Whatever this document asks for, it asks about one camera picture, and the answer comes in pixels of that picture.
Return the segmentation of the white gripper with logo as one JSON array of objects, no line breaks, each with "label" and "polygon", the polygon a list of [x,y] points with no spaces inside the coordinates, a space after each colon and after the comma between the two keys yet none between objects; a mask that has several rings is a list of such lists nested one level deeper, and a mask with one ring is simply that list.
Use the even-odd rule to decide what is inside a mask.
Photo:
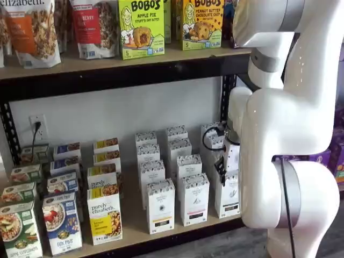
[{"label": "white gripper with logo", "polygon": [[231,144],[230,142],[225,142],[225,162],[224,157],[221,156],[215,163],[214,167],[219,175],[220,183],[225,186],[226,182],[226,172],[232,172],[238,170],[239,166],[239,154],[240,146]]}]

